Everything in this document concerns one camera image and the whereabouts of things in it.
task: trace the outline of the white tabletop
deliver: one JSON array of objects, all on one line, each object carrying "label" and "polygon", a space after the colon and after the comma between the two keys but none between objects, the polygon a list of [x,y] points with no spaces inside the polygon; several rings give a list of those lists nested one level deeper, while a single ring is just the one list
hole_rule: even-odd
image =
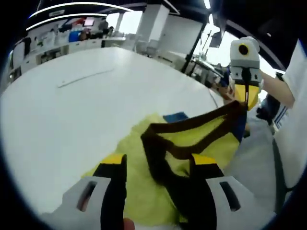
[{"label": "white tabletop", "polygon": [[7,164],[37,213],[58,207],[62,194],[146,115],[192,117],[216,108],[194,79],[116,47],[39,65],[6,89],[0,105]]}]

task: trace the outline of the yellow cloth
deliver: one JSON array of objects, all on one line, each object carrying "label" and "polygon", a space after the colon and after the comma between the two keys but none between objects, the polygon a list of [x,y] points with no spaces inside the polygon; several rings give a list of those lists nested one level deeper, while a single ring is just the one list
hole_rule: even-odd
[{"label": "yellow cloth", "polygon": [[[219,117],[194,129],[164,133],[160,136],[178,146],[191,146],[217,128],[223,120],[224,117]],[[167,190],[152,179],[143,149],[141,134],[146,131],[150,123],[165,123],[165,120],[157,114],[145,117],[118,143],[112,153],[127,155],[127,198],[124,217],[144,226],[175,224],[179,219],[179,213]],[[231,161],[238,145],[238,140],[228,133],[211,143],[201,155],[214,158],[222,169]],[[188,160],[177,160],[168,152],[165,158],[174,173],[189,176]],[[83,176],[92,176],[98,165]]]}]

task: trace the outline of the ceiling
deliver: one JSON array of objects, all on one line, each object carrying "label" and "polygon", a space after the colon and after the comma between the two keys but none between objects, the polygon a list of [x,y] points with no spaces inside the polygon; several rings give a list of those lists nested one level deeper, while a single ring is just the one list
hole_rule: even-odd
[{"label": "ceiling", "polygon": [[[78,0],[41,0],[38,9]],[[144,11],[147,4],[163,4],[176,13],[164,0],[92,0]],[[203,0],[168,0],[180,12],[180,17],[198,22],[205,21],[210,12]],[[252,35],[260,41],[260,54],[276,69],[285,69],[291,58],[297,38],[304,24],[305,14],[291,9],[291,3],[280,0],[210,0],[214,24],[237,37]],[[104,6],[69,6],[65,14],[71,13],[114,13],[125,12]],[[43,12],[29,19],[33,25],[49,18],[50,12]]]}]

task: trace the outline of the person's arm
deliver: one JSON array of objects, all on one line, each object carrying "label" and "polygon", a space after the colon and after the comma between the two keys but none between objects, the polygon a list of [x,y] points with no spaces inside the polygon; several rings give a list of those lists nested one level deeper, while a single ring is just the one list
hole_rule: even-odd
[{"label": "person's arm", "polygon": [[286,82],[278,78],[273,78],[264,72],[261,72],[261,74],[263,78],[263,90],[288,108],[292,108],[295,99]]}]

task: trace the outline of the black pole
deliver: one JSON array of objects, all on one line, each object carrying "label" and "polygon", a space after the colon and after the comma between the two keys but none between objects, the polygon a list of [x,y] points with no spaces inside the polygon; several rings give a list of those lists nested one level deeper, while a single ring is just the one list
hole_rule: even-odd
[{"label": "black pole", "polygon": [[193,57],[194,50],[195,50],[195,48],[197,46],[197,43],[198,43],[199,39],[201,38],[202,32],[205,29],[206,24],[207,24],[207,19],[203,22],[203,24],[201,26],[201,30],[200,30],[200,32],[197,35],[196,41],[195,41],[195,43],[194,43],[190,53],[186,56],[186,63],[184,63],[184,66],[181,69],[182,73],[184,73],[187,70],[188,64],[189,64],[189,62],[191,61],[191,59]]}]

